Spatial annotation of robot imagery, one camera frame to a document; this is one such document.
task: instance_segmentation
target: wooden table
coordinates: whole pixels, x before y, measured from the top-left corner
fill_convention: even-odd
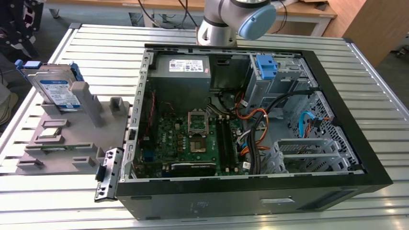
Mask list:
[[[189,12],[192,15],[202,16],[205,9],[205,0],[189,0]],[[141,0],[149,14],[184,14],[185,11],[177,0]],[[69,9],[73,11],[106,9],[108,11],[141,12],[137,0],[48,0],[45,7],[57,17],[56,9]],[[335,12],[327,6],[325,11],[314,8],[313,3],[297,2],[286,6],[287,22],[315,23],[310,36],[321,36],[326,26],[337,16]],[[277,10],[277,21],[283,19],[283,8]],[[144,14],[145,27],[153,27],[153,24]]]

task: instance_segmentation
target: green motherboard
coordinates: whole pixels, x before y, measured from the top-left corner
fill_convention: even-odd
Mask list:
[[[158,119],[157,138],[154,149],[144,149],[142,156],[142,172],[144,177],[162,178],[172,177],[166,174],[172,164],[192,163],[216,165],[214,175],[241,175],[245,174],[238,168],[237,152],[236,152],[236,131],[241,124],[236,119],[222,121],[225,124],[224,133],[221,136],[220,125],[221,120],[216,117],[204,118],[192,115],[188,116],[166,116]],[[205,129],[206,135],[189,135],[189,127],[193,129]],[[225,151],[220,154],[220,145],[228,148],[229,165],[221,164]]]

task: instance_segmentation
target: aluminum table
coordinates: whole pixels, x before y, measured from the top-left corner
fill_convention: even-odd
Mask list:
[[[69,29],[49,63],[73,60],[89,90],[133,103],[145,43],[193,44],[193,30],[104,25]],[[32,89],[0,138],[0,229],[405,229],[409,226],[409,112],[354,44],[339,38],[266,35],[238,46],[313,50],[394,184],[329,210],[303,214],[136,221],[118,201],[94,203],[93,175],[13,175],[40,121]]]

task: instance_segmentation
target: metal bracket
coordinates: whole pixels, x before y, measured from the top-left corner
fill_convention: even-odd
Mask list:
[[[113,148],[105,153],[104,163],[97,168],[94,177],[98,181],[94,192],[94,202],[117,200],[114,192],[120,177],[122,156],[122,148]]]

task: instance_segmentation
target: motherboard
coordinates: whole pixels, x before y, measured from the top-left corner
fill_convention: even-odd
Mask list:
[[[241,175],[234,140],[241,130],[236,119],[193,110],[188,116],[158,119],[154,148],[141,150],[138,177]]]

